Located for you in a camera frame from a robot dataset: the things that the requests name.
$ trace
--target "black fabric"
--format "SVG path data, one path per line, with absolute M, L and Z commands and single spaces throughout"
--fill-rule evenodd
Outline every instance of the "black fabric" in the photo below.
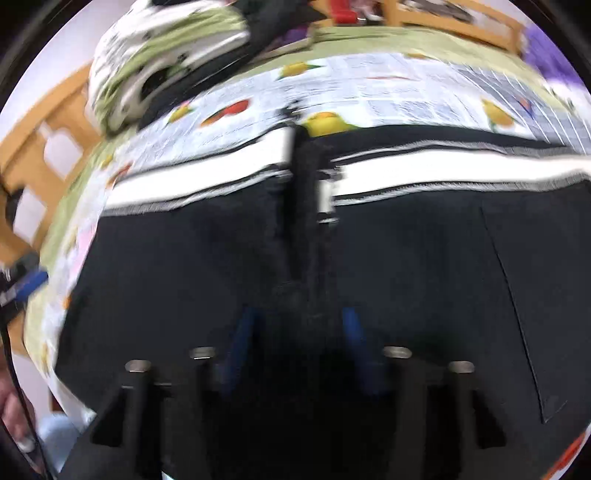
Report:
M 156 95 L 140 119 L 139 128 L 151 124 L 179 103 L 235 75 L 279 35 L 300 25 L 302 16 L 299 12 L 304 7 L 309 8 L 307 0 L 267 0 L 260 10 L 246 16 L 251 33 L 248 43 L 208 61 Z
M 331 220 L 317 212 L 318 181 L 336 175 L 330 159 L 415 138 L 554 148 L 449 127 L 388 126 L 313 140 L 299 128 L 291 179 L 170 212 L 100 220 L 72 294 L 57 375 L 97 409 L 130 359 L 149 359 L 165 375 L 197 346 L 215 346 L 223 357 L 249 307 L 259 354 L 235 392 L 205 402 L 213 477 L 383 478 L 396 399 L 388 388 L 361 394 L 343 336 L 343 308 L 353 308 L 378 370 L 385 345 L 441 366 L 476 365 L 474 409 L 487 425 L 478 442 L 487 455 L 472 469 L 462 465 L 462 479 L 511 478 L 515 468 L 539 478 L 591 420 L 581 368 L 591 361 L 583 347 L 587 184 L 414 193 L 339 206 L 338 223 L 319 223 Z M 563 322 L 568 328 L 557 330 Z M 541 411 L 538 395 L 558 397 L 558 406 L 543 403 Z M 453 478 L 462 461 L 448 440 L 457 433 L 446 398 L 439 390 L 427 395 L 425 471 L 438 480 L 438 472 Z M 170 472 L 190 455 L 178 445 L 165 452 Z

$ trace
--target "folded blanket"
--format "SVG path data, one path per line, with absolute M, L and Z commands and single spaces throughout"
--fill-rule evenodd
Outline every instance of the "folded blanket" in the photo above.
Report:
M 99 124 L 119 131 L 144 113 L 150 94 L 248 38 L 244 17 L 222 0 L 170 7 L 138 0 L 96 49 L 89 101 Z

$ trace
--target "grey trim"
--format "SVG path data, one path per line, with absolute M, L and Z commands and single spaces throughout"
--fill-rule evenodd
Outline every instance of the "grey trim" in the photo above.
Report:
M 188 197 L 175 200 L 166 200 L 164 202 L 155 203 L 140 203 L 135 205 L 126 205 L 122 207 L 115 207 L 108 210 L 104 210 L 101 217 L 112 217 L 112 216 L 126 216 L 126 215 L 139 215 L 141 213 L 150 212 L 169 212 L 171 210 L 187 206 L 191 203 L 198 202 L 208 198 L 219 197 L 222 195 L 228 195 L 238 190 L 242 190 L 246 187 L 256 185 L 271 177 L 291 177 L 289 170 L 266 170 L 249 177 L 246 180 L 238 181 L 236 183 L 226 185 L 223 187 L 215 187 L 212 189 L 204 190 L 202 192 L 194 193 Z
M 370 193 L 359 198 L 335 198 L 333 204 L 337 207 L 356 205 L 358 203 L 377 202 L 411 193 L 440 192 L 442 190 L 472 190 L 474 192 L 549 192 L 569 187 L 584 180 L 591 180 L 586 172 L 571 173 L 564 177 L 539 181 L 501 181 L 498 183 L 475 181 L 441 181 L 425 184 L 414 184 L 392 187 L 387 192 Z
M 378 154 L 378 153 L 391 153 L 391 152 L 404 152 L 407 150 L 414 150 L 416 148 L 423 147 L 461 147 L 465 150 L 490 150 L 501 153 L 503 155 L 519 155 L 523 157 L 533 158 L 547 158 L 555 157 L 558 155 L 572 155 L 576 154 L 575 150 L 571 147 L 553 147 L 546 149 L 536 149 L 529 147 L 499 147 L 498 145 L 485 143 L 485 142 L 448 142 L 440 140 L 420 140 L 418 142 L 409 143 L 405 145 L 399 145 L 397 147 L 389 148 L 376 148 L 375 150 L 366 150 L 364 152 L 353 153 L 351 155 L 345 155 L 343 157 L 334 158 L 333 162 L 340 162 L 343 160 L 350 160 L 351 158 L 362 157 L 364 155 Z

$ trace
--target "black cable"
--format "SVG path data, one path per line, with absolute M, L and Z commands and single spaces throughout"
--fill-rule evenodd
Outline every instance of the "black cable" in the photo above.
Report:
M 14 384 L 14 388 L 17 391 L 18 400 L 21 403 L 22 409 L 24 410 L 25 418 L 27 419 L 27 424 L 29 426 L 29 429 L 31 430 L 31 434 L 33 436 L 33 439 L 35 440 L 35 444 L 39 448 L 41 460 L 43 461 L 43 478 L 45 480 L 53 480 L 54 478 L 57 478 L 57 474 L 51 467 L 50 463 L 47 461 L 47 457 L 43 452 L 43 445 L 41 444 L 39 437 L 37 436 L 37 430 L 35 429 L 35 425 L 31 418 L 31 414 L 29 413 L 29 410 L 27 408 L 27 402 L 25 401 L 25 396 L 22 392 L 21 384 L 18 381 L 17 371 L 15 370 L 14 363 L 12 361 L 10 335 L 8 334 L 8 327 L 5 324 L 4 319 L 0 319 L 0 335 L 2 336 L 2 346 L 4 348 L 4 356 L 6 357 L 8 372 L 10 373 L 10 377 L 12 379 L 12 383 Z

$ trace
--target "fruit print bed sheet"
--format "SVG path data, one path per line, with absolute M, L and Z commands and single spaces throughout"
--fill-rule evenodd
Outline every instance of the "fruit print bed sheet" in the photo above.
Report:
M 516 78 L 398 53 L 334 56 L 221 84 L 139 132 L 117 152 L 130 172 L 211 155 L 285 120 L 311 136 L 384 124 L 452 125 L 591 152 L 591 128 Z

